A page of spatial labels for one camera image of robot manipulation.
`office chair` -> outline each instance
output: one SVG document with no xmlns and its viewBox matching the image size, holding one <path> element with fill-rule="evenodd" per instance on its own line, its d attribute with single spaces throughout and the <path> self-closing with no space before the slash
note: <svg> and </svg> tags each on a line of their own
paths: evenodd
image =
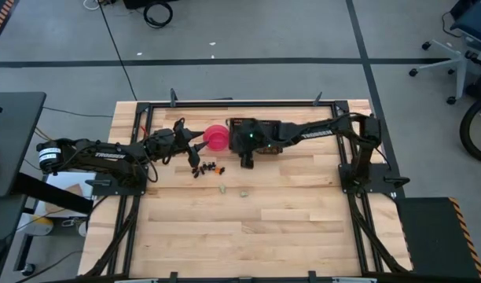
<svg viewBox="0 0 481 283">
<path fill-rule="evenodd" d="M 457 69 L 457 92 L 455 96 L 450 96 L 446 99 L 446 103 L 449 105 L 455 104 L 456 100 L 462 97 L 468 60 L 471 59 L 474 62 L 481 63 L 481 2 L 472 5 L 465 13 L 455 19 L 455 23 L 450 27 L 450 30 L 456 29 L 462 32 L 462 40 L 466 46 L 464 53 L 453 50 L 446 44 L 432 39 L 430 42 L 425 42 L 422 45 L 422 49 L 427 50 L 433 45 L 437 46 L 441 48 L 450 59 L 439 63 L 419 66 L 409 72 L 409 75 L 416 76 L 421 70 L 450 67 L 448 73 L 452 75 L 455 72 L 454 69 Z"/>
</svg>

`small green object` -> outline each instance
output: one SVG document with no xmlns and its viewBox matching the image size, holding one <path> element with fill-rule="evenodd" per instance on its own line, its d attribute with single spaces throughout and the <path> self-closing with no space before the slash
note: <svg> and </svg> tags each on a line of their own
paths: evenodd
<svg viewBox="0 0 481 283">
<path fill-rule="evenodd" d="M 223 185 L 223 184 L 219 185 L 219 191 L 220 191 L 221 193 L 226 193 L 226 187 L 225 187 L 225 185 Z"/>
</svg>

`wood grain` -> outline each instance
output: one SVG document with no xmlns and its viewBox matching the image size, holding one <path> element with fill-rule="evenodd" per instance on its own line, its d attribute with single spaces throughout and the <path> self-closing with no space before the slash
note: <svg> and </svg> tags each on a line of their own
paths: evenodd
<svg viewBox="0 0 481 283">
<path fill-rule="evenodd" d="M 117 104 L 109 142 L 129 143 L 135 106 Z M 370 113 L 367 100 L 351 100 L 349 106 L 352 112 Z M 190 130 L 204 130 L 230 117 L 304 123 L 331 113 L 317 107 L 166 108 L 153 113 L 151 131 L 172 127 L 181 117 Z M 142 197 L 131 277 L 169 277 L 171 271 L 180 277 L 304 277 L 308 270 L 318 276 L 360 275 L 334 137 L 302 141 L 278 156 L 255 155 L 255 170 L 240 168 L 239 158 L 228 150 L 203 149 L 200 156 L 226 172 L 195 179 L 185 155 L 167 166 L 156 163 L 159 181 L 149 183 Z M 373 160 L 382 158 L 376 154 Z M 249 196 L 240 197 L 243 191 Z M 112 238 L 118 200 L 109 197 L 93 213 L 79 274 L 92 267 Z M 370 202 L 379 238 L 411 269 L 395 204 L 383 195 L 370 195 Z"/>
</svg>

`bicycle wheel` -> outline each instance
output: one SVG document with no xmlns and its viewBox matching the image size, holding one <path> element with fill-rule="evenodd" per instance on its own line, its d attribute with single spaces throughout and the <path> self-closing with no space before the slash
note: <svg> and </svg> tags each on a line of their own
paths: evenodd
<svg viewBox="0 0 481 283">
<path fill-rule="evenodd" d="M 481 161 L 481 99 L 475 102 L 464 115 L 459 135 L 466 151 Z"/>
</svg>

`pink bowl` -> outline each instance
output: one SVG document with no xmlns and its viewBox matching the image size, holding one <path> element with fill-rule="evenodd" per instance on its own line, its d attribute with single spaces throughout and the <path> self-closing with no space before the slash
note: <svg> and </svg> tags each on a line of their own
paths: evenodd
<svg viewBox="0 0 481 283">
<path fill-rule="evenodd" d="M 205 142 L 209 142 L 207 147 L 214 151 L 223 150 L 228 145 L 228 129 L 222 125 L 212 125 L 202 136 Z"/>
</svg>

